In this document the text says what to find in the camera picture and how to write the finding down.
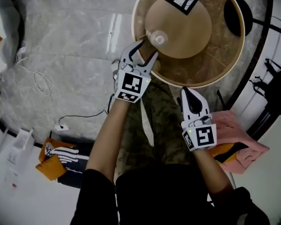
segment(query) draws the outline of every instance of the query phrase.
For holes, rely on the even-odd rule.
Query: power plug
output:
[[[55,125],[55,129],[57,131],[67,131],[69,130],[69,127],[65,123],[61,123],[60,125],[59,124]]]

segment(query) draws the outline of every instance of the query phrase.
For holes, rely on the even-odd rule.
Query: white cable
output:
[[[25,57],[25,58],[22,58],[22,55],[25,53],[28,43],[23,40],[22,44],[23,44],[23,46],[17,51],[17,53],[15,55],[15,64],[14,64],[14,66],[18,65],[20,62],[22,62],[22,61],[24,61],[25,59],[28,58],[28,56]],[[52,82],[52,80],[48,76],[43,75],[42,73],[40,73],[38,71],[31,71],[31,70],[29,70],[29,69],[27,69],[27,68],[25,68],[25,67],[23,67],[21,65],[18,65],[18,67],[21,67],[21,68],[25,69],[27,72],[30,72],[30,73],[33,74],[33,82],[36,85],[38,91],[41,93],[41,103],[42,103],[42,105],[44,107],[46,107],[46,108],[55,108],[55,107],[57,107],[59,105],[59,99],[58,99],[57,105],[55,107],[52,107],[52,100],[53,99],[52,99],[52,96],[51,96],[50,84],[52,84],[56,88],[56,90],[59,92],[60,98],[61,98],[61,93],[60,93],[60,90],[54,84],[54,82]],[[43,82],[46,84],[46,88],[45,89],[42,89],[40,87],[39,82],[37,81],[37,76],[39,76],[43,80]],[[50,99],[49,106],[46,106],[43,103],[43,96],[48,96],[49,97],[49,99]]]
[[[49,84],[49,83],[51,83],[51,84],[56,88],[56,90],[59,92],[59,96],[60,96],[60,97],[61,97],[61,92],[60,92],[60,90],[56,87],[56,85],[54,84],[54,82],[52,82],[52,80],[51,80],[48,76],[43,75],[43,74],[41,74],[41,73],[38,72],[38,71],[31,71],[31,70],[29,70],[29,69],[27,69],[27,68],[25,68],[25,67],[23,67],[23,66],[21,66],[21,65],[18,65],[18,66],[19,66],[20,68],[25,69],[27,72],[30,72],[30,73],[33,74],[33,82],[34,82],[34,84],[36,85],[38,91],[42,94],[42,95],[41,95],[41,103],[42,103],[42,105],[43,105],[44,107],[46,107],[46,108],[56,108],[56,107],[59,105],[59,99],[58,99],[57,105],[53,107],[53,106],[52,106],[52,96],[51,96],[51,90],[50,90],[50,84]],[[45,82],[45,84],[46,84],[46,86],[47,86],[46,89],[43,90],[42,88],[40,88],[39,83],[37,82],[37,79],[36,79],[37,76],[41,77],[42,80]],[[43,103],[43,96],[48,96],[48,97],[50,98],[50,105],[49,105],[49,106],[46,106],[46,105]]]

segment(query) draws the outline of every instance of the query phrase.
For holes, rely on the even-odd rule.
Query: pink towel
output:
[[[242,174],[253,161],[269,150],[243,131],[232,111],[214,112],[212,121],[216,124],[217,145],[238,142],[248,146],[237,152],[236,160],[221,164],[223,170]]]

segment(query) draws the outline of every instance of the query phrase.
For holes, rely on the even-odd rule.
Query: person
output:
[[[140,101],[116,99],[89,156],[71,224],[269,224],[208,150],[188,150],[169,87],[152,81],[142,101],[154,147],[143,130]]]

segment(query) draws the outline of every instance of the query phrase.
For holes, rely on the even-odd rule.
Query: wooden disc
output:
[[[244,19],[237,2],[235,0],[231,0],[239,18],[240,37],[231,33],[226,25],[224,19],[224,6],[227,0],[199,1],[207,10],[207,14],[210,17],[212,24],[211,35],[208,35],[207,44],[202,45],[197,54],[194,53],[195,55],[191,57],[189,57],[190,55],[187,55],[187,58],[183,59],[177,58],[177,53],[176,55],[170,54],[170,49],[169,51],[166,51],[163,50],[164,47],[160,47],[158,62],[155,63],[152,69],[153,75],[173,86],[197,88],[219,81],[235,66],[244,46]],[[174,15],[172,15],[168,9],[164,8],[160,8],[160,14],[156,13],[154,18],[149,17],[149,13],[151,13],[152,10],[151,8],[154,7],[157,2],[158,0],[137,0],[133,10],[133,38],[135,41],[140,39],[145,40],[143,46],[138,50],[143,61],[149,59],[151,54],[156,51],[156,48],[147,37],[147,33],[151,32],[149,31],[150,29],[159,29],[168,33],[167,36],[169,36],[170,40],[169,46],[171,46],[171,49],[173,50],[175,50],[175,46],[179,46],[179,52],[181,51],[181,47],[183,48],[180,43],[181,40],[184,39],[184,36],[174,41],[172,40],[172,34],[175,38],[174,32],[182,34],[188,29],[188,25],[190,24],[189,22],[181,21],[175,23],[176,19],[173,19]],[[166,3],[167,2],[164,1],[164,6],[171,6]],[[182,12],[180,13],[181,16],[184,16],[186,19],[187,16]],[[201,42],[202,39],[198,39],[197,42],[194,42],[193,44],[187,43],[187,41],[190,41],[190,39],[188,38],[184,41],[185,46],[190,46],[189,50],[193,52],[192,49],[196,49],[196,47],[199,46],[198,43]]]
[[[210,40],[211,19],[199,1],[188,15],[165,0],[157,0],[145,18],[147,34],[163,31],[168,38],[165,46],[157,47],[171,58],[190,58],[201,52]]]

